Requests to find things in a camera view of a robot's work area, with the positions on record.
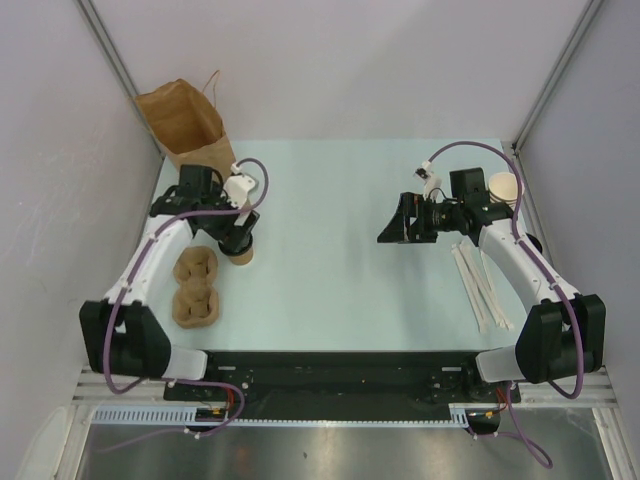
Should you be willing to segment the stack of black lids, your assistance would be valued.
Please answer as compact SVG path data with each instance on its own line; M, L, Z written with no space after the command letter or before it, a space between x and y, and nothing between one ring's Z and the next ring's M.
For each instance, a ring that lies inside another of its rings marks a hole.
M531 244L535 247L535 249L542 254L543 253L543 247L541 242L532 234L527 233L526 234L527 238L529 239L529 241L531 242Z

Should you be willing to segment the black coffee cup lid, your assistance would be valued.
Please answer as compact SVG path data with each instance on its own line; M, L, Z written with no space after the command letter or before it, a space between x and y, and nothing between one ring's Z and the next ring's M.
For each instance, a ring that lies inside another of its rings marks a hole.
M246 254L253 247L253 237L249 236L239 243L219 242L220 251L227 257L238 257Z

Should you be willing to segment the brown paper coffee cup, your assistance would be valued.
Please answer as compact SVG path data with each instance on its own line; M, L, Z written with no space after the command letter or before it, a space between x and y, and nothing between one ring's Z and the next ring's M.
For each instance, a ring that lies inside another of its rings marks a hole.
M227 258L236 266L244 266L249 264L254 257L253 246L249 245L239 253L230 254Z

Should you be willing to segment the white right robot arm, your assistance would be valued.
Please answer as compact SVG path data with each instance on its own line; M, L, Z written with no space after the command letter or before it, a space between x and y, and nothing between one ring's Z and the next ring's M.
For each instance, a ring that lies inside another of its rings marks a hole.
M532 384L588 374L603 365L606 307L599 296L583 295L551 268L527 237L512 231L513 209L494 203L480 168L449 175L451 197L436 201L435 189L404 192L378 235L380 243L434 243L441 232L458 232L486 254L518 295L527 318L517 342L479 353L463 373L461 388L484 401L498 382Z

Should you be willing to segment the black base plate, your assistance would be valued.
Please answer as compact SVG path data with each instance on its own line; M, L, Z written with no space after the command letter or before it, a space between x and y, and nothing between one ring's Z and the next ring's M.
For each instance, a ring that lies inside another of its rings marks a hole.
M209 353L204 385L168 387L163 398L223 402L237 387L235 408L252 416L293 412L379 419L384 411L415 419L439 405L497 402L506 384L481 380L475 357L471 351Z

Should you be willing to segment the brown paper bag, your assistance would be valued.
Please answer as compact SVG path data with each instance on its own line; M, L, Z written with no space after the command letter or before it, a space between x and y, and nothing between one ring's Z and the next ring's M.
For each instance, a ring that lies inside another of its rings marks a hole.
M151 135L177 168L199 165L231 175L236 158L214 104L184 79L135 97Z

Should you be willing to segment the white wrapped straw three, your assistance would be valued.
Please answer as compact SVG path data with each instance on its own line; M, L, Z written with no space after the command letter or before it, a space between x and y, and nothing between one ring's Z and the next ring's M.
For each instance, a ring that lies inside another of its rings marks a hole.
M467 269L469 282L470 282L470 291L471 296L473 298L473 307L474 313L476 314L476 319L478 322L478 328L481 334L486 334L489 327L489 317L486 312L486 306L484 304L483 297L478 288L478 284L474 279L471 270Z

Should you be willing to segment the stacked paper cups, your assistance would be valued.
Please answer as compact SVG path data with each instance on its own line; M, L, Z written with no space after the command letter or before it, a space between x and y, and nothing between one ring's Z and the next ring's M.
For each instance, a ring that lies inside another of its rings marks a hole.
M518 180L513 173L500 172L492 175L488 181L489 196L492 203L505 203L514 209L518 200Z

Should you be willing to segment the aluminium frame post left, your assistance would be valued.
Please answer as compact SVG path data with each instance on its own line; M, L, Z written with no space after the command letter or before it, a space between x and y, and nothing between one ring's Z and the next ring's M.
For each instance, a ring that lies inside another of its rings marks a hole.
M116 43L108 31L105 21L100 15L95 2L91 0L73 0L72 3L77 8L80 17L87 26L99 51L105 59L110 71L114 75L117 85L121 89L124 97L132 111L139 127L145 132L146 138L153 145L153 151L160 162L164 161L165 154L159 142L148 130L148 124L141 110L135 102L139 95L139 90L127 68Z

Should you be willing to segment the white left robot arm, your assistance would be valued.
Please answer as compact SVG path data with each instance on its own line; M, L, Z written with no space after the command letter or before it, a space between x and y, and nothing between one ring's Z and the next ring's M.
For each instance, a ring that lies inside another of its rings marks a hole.
M252 259L259 204L250 199L257 181L243 172L246 163L232 164L228 177L214 167L181 166L178 182L152 203L147 229L121 277L102 299L82 305L89 365L113 392L126 391L113 383L115 375L185 381L202 400L219 392L221 376L207 366L207 353L174 344L164 325L200 328L218 317L218 261L210 248L193 246L198 234L237 265Z

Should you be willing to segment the brown pulp cup carrier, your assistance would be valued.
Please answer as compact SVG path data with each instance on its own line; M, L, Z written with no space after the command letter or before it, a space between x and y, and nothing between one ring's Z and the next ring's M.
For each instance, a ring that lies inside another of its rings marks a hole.
M173 268L178 290L172 300L172 318L183 329L211 326L219 318L218 273L215 252L205 246L186 248Z

